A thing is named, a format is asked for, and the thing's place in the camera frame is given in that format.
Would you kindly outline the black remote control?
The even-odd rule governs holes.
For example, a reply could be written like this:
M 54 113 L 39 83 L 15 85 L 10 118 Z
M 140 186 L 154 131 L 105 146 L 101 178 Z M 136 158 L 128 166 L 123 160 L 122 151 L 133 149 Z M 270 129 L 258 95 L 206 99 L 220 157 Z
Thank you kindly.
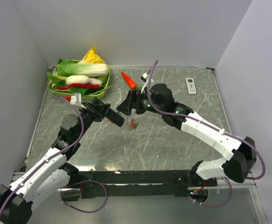
M 106 118 L 109 119 L 114 124 L 116 124 L 118 127 L 122 127 L 122 125 L 125 122 L 124 117 L 122 117 L 112 109 L 108 110 L 108 112 L 106 113 Z

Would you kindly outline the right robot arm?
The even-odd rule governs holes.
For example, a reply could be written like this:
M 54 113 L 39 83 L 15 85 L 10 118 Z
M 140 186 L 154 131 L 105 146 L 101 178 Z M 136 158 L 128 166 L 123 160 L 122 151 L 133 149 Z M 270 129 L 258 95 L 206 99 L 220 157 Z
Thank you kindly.
M 132 110 L 136 114 L 158 113 L 166 124 L 195 136 L 219 152 L 222 158 L 195 164 L 190 179 L 196 186 L 219 177 L 243 183 L 257 161 L 255 141 L 252 138 L 247 136 L 242 139 L 207 122 L 190 107 L 176 102 L 172 91 L 165 84 L 153 85 L 150 92 L 129 90 L 117 110 L 127 116 L 131 115 Z

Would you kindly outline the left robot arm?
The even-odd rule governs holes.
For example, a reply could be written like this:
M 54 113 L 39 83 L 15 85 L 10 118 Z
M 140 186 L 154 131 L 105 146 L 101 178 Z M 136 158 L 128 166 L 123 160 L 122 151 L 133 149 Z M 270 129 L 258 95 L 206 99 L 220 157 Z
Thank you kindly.
M 76 112 L 62 120 L 60 131 L 47 153 L 24 175 L 8 186 L 0 185 L 0 224 L 26 224 L 33 211 L 59 188 L 75 187 L 79 170 L 68 160 L 80 147 L 80 139 L 93 122 L 110 118 L 113 110 L 95 98 L 68 102 Z

